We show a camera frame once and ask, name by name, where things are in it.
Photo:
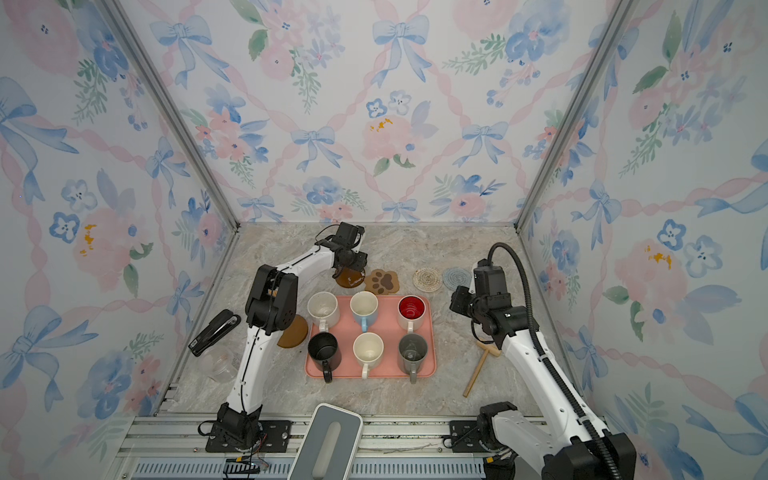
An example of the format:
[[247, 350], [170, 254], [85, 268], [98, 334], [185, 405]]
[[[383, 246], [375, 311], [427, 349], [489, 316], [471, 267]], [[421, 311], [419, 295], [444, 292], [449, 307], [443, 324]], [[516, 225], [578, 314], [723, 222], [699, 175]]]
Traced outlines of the dark brown round coaster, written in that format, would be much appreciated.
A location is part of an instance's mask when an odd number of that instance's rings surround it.
[[365, 271], [359, 272], [349, 268], [342, 268], [334, 276], [336, 283], [345, 289], [353, 289], [365, 282]]

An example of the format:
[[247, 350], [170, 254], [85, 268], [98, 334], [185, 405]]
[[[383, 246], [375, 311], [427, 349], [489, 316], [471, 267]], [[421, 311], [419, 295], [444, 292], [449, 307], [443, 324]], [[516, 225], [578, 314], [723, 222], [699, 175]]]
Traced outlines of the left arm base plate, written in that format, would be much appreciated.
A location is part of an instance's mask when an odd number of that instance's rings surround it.
[[207, 453], [286, 453], [291, 438], [292, 422], [289, 420], [262, 420], [259, 422], [261, 437], [251, 447], [215, 430], [208, 436]]

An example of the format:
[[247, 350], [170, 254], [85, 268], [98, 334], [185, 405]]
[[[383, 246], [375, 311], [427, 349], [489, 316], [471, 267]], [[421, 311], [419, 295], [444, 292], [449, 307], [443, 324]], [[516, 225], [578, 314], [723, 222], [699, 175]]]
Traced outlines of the white multicolour woven coaster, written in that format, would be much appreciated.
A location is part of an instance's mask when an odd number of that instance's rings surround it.
[[414, 272], [412, 281], [414, 286], [422, 292], [433, 293], [441, 289], [442, 275], [434, 268], [421, 268]]

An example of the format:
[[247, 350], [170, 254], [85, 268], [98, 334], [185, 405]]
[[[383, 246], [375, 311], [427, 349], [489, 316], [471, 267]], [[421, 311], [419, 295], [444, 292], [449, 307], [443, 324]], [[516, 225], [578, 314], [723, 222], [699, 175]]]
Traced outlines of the plain wooden round coaster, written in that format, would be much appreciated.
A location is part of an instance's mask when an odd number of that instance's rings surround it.
[[306, 319], [301, 315], [296, 315], [291, 325], [282, 332], [278, 346], [282, 349], [293, 349], [304, 342], [308, 331]]

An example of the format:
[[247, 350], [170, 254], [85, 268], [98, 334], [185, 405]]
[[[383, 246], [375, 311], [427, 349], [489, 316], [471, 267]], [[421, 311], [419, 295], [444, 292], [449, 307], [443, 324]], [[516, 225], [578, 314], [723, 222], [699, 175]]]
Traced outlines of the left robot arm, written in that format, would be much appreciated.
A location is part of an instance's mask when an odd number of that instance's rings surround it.
[[362, 271], [367, 254], [360, 250], [363, 235], [320, 239], [304, 254], [277, 266], [264, 264], [256, 272], [244, 311], [247, 339], [234, 384], [217, 411], [210, 434], [239, 451], [254, 449], [263, 438], [260, 414], [270, 356], [297, 315], [298, 294], [306, 283], [328, 271]]

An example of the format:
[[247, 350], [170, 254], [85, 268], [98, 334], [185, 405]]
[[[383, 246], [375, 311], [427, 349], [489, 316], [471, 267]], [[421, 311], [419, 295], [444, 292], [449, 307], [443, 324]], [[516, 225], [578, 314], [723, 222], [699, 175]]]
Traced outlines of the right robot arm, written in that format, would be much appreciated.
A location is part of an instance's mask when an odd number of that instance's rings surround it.
[[459, 286], [450, 310], [493, 339], [533, 395], [547, 430], [514, 408], [489, 405], [485, 436], [512, 450], [543, 479], [633, 479], [637, 451], [624, 433], [612, 433], [586, 405], [557, 364], [538, 324], [508, 293], [477, 295]]

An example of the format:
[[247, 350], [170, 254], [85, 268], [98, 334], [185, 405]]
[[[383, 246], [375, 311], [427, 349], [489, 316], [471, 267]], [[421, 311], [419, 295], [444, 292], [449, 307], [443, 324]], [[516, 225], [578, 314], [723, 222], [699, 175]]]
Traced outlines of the light blue woven coaster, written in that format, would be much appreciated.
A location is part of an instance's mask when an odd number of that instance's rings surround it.
[[443, 272], [442, 281], [445, 287], [450, 291], [455, 291], [458, 287], [469, 288], [472, 281], [472, 274], [464, 268], [450, 267]]

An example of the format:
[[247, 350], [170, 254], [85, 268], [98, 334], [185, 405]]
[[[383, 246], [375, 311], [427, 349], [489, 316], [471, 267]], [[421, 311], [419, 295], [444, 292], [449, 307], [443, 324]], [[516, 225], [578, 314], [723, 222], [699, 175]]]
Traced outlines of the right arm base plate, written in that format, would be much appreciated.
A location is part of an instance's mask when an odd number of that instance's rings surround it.
[[449, 434], [443, 439], [443, 445], [453, 453], [490, 454], [499, 449], [485, 421], [452, 420], [448, 427]]

